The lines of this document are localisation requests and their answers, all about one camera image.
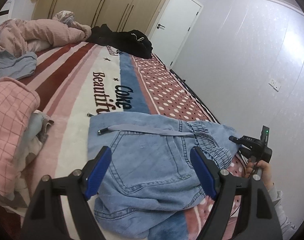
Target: blue gripper pad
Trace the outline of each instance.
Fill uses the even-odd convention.
[[[104,146],[95,159],[88,161],[84,166],[82,170],[82,192],[85,200],[89,200],[91,196],[94,196],[97,193],[105,173],[110,166],[111,160],[111,149]]]
[[[216,200],[220,192],[219,168],[214,161],[208,160],[204,156],[199,147],[191,149],[190,159],[205,194]]]

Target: back pocket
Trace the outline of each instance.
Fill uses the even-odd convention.
[[[111,145],[110,171],[125,193],[191,177],[182,145],[172,136],[120,131]]]

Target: pink checkered fabric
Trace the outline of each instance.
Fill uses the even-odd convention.
[[[21,82],[0,79],[0,194],[14,191],[17,174],[14,153],[27,128],[29,118],[40,104],[39,95]]]

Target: screw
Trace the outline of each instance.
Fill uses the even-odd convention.
[[[256,180],[256,181],[258,181],[258,180],[260,180],[261,178],[260,178],[260,176],[259,176],[258,174],[254,174],[254,175],[253,175],[253,179]]]
[[[220,173],[221,173],[223,176],[228,176],[230,172],[229,172],[228,170],[220,170]]]
[[[79,175],[81,175],[82,174],[82,171],[81,170],[74,170],[73,171],[73,175],[74,176],[79,176]]]
[[[50,180],[50,176],[49,175],[44,175],[42,177],[42,181],[49,181]]]

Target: black device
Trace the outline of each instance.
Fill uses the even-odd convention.
[[[240,139],[230,136],[229,140],[239,144],[241,146],[240,153],[247,159],[251,159],[253,163],[260,160],[264,160],[269,163],[272,157],[272,150],[268,148],[269,132],[270,128],[263,126],[260,140],[245,135]],[[257,174],[261,177],[262,169],[255,166],[253,174]]]
[[[261,140],[249,137],[231,140],[249,147],[247,153],[251,156],[270,152],[266,150],[265,135],[261,136]],[[197,240],[222,239],[235,195],[242,195],[242,199],[232,239],[282,240],[278,217],[259,176],[239,178],[227,170],[220,170],[214,161],[205,157],[199,147],[191,149],[190,159],[205,194],[215,200]],[[64,220],[61,195],[68,198],[80,239],[105,240],[87,200],[97,193],[110,162],[111,150],[103,147],[97,157],[88,161],[82,170],[74,170],[69,176],[57,179],[45,175],[28,207],[21,240],[71,240]]]

